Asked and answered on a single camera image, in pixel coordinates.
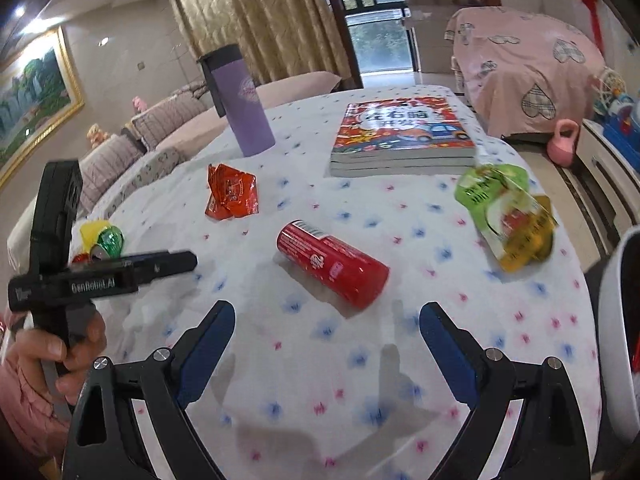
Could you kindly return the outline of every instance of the crumpled red wrapper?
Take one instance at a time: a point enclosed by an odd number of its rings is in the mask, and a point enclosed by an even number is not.
[[[209,165],[211,197],[205,214],[216,220],[242,218],[258,212],[255,175],[225,164]]]

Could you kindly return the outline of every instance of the landscape painting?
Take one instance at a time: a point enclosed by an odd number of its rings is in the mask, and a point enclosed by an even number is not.
[[[28,44],[0,73],[0,187],[83,105],[62,28]]]

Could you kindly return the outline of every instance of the sofa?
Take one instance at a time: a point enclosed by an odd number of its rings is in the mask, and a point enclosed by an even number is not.
[[[340,77],[311,72],[257,88],[264,108],[327,94]],[[171,96],[133,117],[117,136],[80,161],[82,195],[79,221],[109,219],[137,189],[171,173],[190,160],[228,127],[220,118],[204,81],[177,89]],[[29,267],[31,225],[37,197],[7,238],[9,262],[16,272]]]

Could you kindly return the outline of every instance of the drawer handle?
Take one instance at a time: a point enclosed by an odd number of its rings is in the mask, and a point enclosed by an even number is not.
[[[607,173],[607,170],[605,170],[604,166],[600,163],[600,161],[596,157],[592,156],[591,162],[597,168],[597,170],[602,174],[605,180],[609,183],[609,185],[611,186],[611,189],[613,189],[613,192],[618,197],[618,200],[620,200],[622,207],[625,208],[626,214],[629,216],[629,219],[631,220],[631,225],[638,225],[638,222],[636,222],[636,215],[631,209],[631,206],[626,201],[626,198],[622,195],[622,193],[618,189],[618,186],[616,186],[616,183],[614,182],[610,174]]]

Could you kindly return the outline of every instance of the blue gripper pad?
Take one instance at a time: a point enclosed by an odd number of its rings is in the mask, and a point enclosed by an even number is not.
[[[456,400],[466,404],[470,410],[478,402],[478,388],[476,387],[476,372],[463,354],[452,335],[436,311],[428,303],[420,311],[420,334],[427,343],[433,358],[442,372],[447,385]],[[450,330],[458,330],[447,317]]]
[[[178,381],[176,401],[182,409],[202,395],[236,327],[236,313],[218,301],[197,328],[187,330],[174,346],[172,376]]]

